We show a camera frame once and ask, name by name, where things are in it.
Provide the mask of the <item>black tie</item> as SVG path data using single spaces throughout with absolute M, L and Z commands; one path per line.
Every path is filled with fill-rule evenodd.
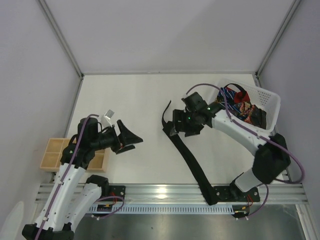
M 171 104 L 171 100 L 169 101 L 168 105 L 164 109 L 161 117 L 162 123 L 162 130 L 165 135 L 169 138 L 169 140 L 173 143 L 175 148 L 179 151 L 180 155 L 186 162 L 188 168 L 190 169 L 194 179 L 198 183 L 200 192 L 209 206 L 216 205 L 218 203 L 218 196 L 210 184 L 209 180 L 207 179 L 203 169 L 201 168 L 200 164 L 196 160 L 195 156 L 192 152 L 187 148 L 187 146 L 183 143 L 179 135 L 171 135 L 171 128 L 173 127 L 173 122 L 168 121 L 166 122 L 164 119 L 165 112 L 169 108 Z

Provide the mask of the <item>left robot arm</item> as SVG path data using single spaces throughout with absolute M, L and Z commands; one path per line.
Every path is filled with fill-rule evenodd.
M 27 240 L 72 240 L 75 231 L 89 208 L 99 200 L 119 199 L 122 196 L 110 195 L 110 184 L 106 177 L 91 175 L 79 196 L 73 199 L 74 192 L 87 171 L 96 152 L 111 149 L 120 154 L 133 150 L 143 139 L 132 133 L 121 120 L 114 125 L 99 130 L 98 115 L 90 114 L 80 120 L 77 134 L 69 141 L 62 152 L 59 170 L 56 174 L 49 197 L 34 223 L 26 224 L 22 236 Z

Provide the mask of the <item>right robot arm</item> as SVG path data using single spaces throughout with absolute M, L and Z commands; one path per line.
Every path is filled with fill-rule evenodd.
M 185 109 L 173 110 L 171 121 L 163 119 L 162 130 L 185 160 L 208 205 L 215 205 L 223 199 L 240 201 L 255 187 L 270 184 L 290 165 L 286 140 L 282 135 L 269 136 L 256 131 L 254 126 L 240 124 L 221 103 L 207 104 L 198 92 L 182 101 Z M 199 135 L 205 126 L 225 133 L 254 157 L 252 167 L 226 187 L 226 196 L 211 186 L 200 164 L 179 137 L 180 132 L 186 137 Z

